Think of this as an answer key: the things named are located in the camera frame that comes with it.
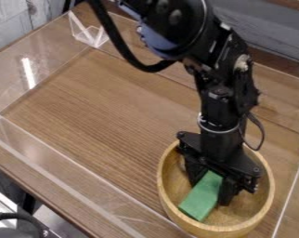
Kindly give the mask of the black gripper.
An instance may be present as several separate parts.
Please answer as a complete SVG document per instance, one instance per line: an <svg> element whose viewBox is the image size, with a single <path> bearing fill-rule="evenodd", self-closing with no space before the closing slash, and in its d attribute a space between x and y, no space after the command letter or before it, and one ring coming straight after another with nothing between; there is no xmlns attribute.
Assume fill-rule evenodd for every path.
<svg viewBox="0 0 299 238"><path fill-rule="evenodd" d="M228 206L241 192L256 192L262 168L245 152L237 132L193 133L180 131L177 152L184 157L184 167L190 186L194 187L208 171L222 178L218 203Z"/></svg>

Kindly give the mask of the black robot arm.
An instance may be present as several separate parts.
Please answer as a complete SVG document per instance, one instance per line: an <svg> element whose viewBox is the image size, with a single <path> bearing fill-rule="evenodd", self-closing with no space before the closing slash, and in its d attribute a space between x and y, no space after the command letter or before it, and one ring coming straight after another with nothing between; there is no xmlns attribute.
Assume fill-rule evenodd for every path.
<svg viewBox="0 0 299 238"><path fill-rule="evenodd" d="M218 203L256 192L260 165L244 152L246 122L253 121L258 90L248 45L213 12L209 0L114 0L137 20L137 33L161 58L142 63L133 55L101 0L86 0L114 47L138 70L157 73L180 62L194 77L201 98L201 131L177 133L188 179L196 185L212 171L222 177Z"/></svg>

